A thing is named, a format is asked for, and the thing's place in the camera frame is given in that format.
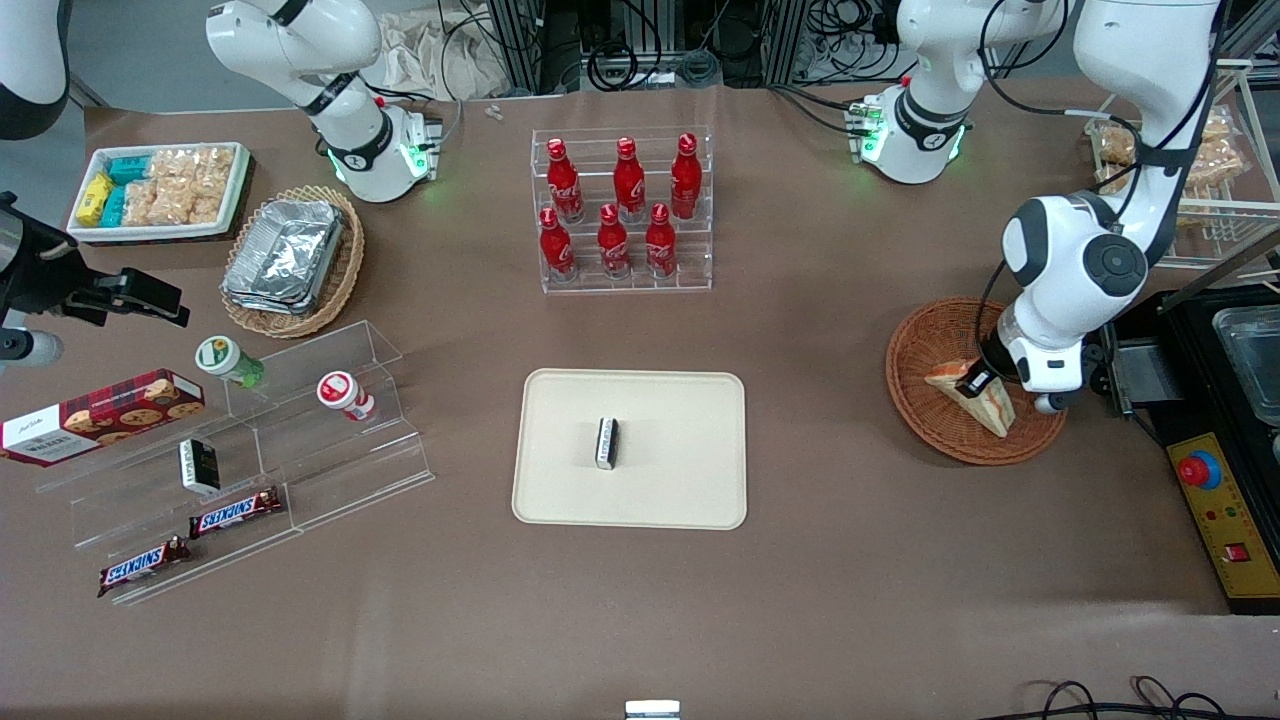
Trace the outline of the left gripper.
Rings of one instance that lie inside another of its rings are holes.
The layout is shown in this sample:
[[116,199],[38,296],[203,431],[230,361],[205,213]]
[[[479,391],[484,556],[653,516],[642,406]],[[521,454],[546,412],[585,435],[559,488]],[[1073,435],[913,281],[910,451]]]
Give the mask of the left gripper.
[[[1012,363],[1021,387],[1030,393],[1071,393],[1084,384],[1083,340],[1065,347],[1042,347],[1024,332],[1015,316],[1001,316],[995,336]],[[954,383],[964,398],[978,398],[1002,374],[988,364],[970,364]]]

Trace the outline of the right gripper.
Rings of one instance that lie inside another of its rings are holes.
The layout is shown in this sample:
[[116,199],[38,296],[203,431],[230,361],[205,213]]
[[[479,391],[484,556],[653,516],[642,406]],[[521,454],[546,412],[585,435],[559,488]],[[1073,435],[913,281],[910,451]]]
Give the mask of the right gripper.
[[[102,277],[84,261],[74,238],[18,210],[15,201],[13,192],[3,192],[3,319],[13,313],[52,314],[105,327],[110,315],[140,315],[188,325],[180,288],[132,266]],[[99,278],[100,290],[92,291]],[[178,306],[170,311],[154,305]]]

